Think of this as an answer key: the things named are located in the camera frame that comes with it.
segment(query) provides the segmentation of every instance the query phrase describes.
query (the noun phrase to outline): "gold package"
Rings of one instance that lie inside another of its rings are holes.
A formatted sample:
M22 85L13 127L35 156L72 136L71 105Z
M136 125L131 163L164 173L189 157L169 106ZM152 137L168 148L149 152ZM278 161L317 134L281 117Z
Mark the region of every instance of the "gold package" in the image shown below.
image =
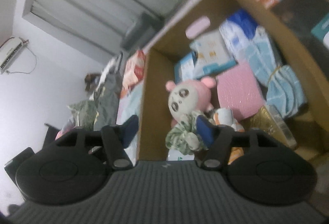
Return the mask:
M297 147L297 142L290 129L273 105L261 107L257 114L241 121L241 124L245 130L251 128L262 129L293 150Z

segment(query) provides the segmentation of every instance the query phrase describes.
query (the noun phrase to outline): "blue towel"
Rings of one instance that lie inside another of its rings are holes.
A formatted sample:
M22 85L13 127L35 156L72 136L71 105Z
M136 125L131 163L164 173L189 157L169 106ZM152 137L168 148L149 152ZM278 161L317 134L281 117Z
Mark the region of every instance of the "blue towel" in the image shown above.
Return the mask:
M295 115L307 102L306 97L292 68L282 66L282 59L263 27L257 28L245 53L255 77L268 88L267 104L274 105L283 119Z

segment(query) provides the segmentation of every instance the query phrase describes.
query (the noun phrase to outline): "cardboard box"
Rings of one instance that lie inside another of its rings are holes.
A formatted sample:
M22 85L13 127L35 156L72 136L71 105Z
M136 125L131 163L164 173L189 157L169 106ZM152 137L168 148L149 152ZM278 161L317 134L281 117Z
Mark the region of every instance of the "cardboard box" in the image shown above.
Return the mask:
M287 123L299 145L297 153L310 160L329 150L329 83L294 33L255 0L202 0L148 53L137 159L156 161L167 158L165 137L170 130L172 116L168 109L169 94L165 84L168 80L174 80L175 64L190 51L191 40L185 35L186 29L198 18L207 16L211 26L205 32L214 30L241 7L273 36L304 88L308 109ZM307 134L303 132L305 127L308 127Z

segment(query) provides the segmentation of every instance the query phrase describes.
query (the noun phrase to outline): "air conditioner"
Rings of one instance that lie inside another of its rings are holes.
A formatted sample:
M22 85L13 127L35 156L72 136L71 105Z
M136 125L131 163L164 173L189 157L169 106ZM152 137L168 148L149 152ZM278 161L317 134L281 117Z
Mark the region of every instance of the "air conditioner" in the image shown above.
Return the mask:
M17 53L23 48L24 43L20 38L9 39L0 48L0 73L2 74L9 64L17 57Z

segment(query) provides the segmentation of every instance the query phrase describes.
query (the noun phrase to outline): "pink case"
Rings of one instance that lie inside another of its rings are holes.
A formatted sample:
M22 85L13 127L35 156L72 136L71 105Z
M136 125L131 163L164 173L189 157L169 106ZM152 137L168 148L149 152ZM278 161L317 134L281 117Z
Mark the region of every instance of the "pink case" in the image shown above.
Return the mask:
M237 121L256 114L264 98L248 62L242 62L217 76L220 107L233 111Z

